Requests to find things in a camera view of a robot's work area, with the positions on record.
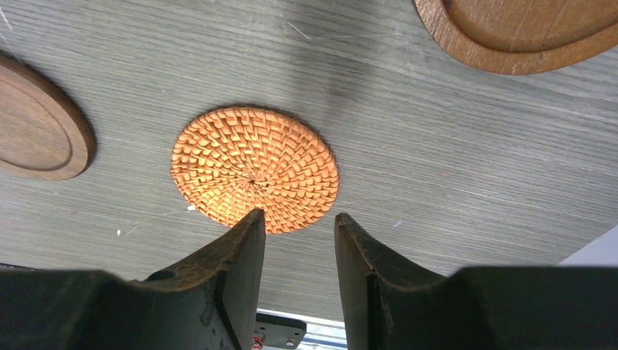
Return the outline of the woven coaster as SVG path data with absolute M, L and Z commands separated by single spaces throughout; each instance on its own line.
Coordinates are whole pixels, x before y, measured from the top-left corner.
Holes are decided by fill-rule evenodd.
M 248 106 L 190 122 L 173 146 L 170 174 L 201 214 L 231 227 L 261 209 L 271 235 L 317 222 L 340 189 L 334 154 L 318 134 L 290 116 Z

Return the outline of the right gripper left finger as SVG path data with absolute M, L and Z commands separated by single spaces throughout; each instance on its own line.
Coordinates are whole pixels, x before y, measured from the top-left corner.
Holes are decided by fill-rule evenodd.
M 250 349 L 265 215 L 143 281 L 106 271 L 1 270 L 3 349 Z

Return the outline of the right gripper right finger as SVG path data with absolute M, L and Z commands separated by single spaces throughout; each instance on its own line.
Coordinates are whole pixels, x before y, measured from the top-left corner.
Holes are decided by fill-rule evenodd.
M 350 349 L 615 349 L 617 269 L 474 266 L 430 271 L 335 218 Z

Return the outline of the dark wooden coaster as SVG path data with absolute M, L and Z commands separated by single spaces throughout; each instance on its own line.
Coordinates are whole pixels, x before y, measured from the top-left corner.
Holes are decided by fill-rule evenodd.
M 67 180 L 86 171 L 95 154 L 95 134 L 77 104 L 36 70 L 2 56 L 1 169 Z

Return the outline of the ridged wooden coaster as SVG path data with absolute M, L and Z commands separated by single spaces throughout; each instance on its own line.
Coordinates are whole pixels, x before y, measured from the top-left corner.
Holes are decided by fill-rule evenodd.
M 617 46 L 616 1 L 414 1 L 434 41 L 474 69 L 529 75 Z

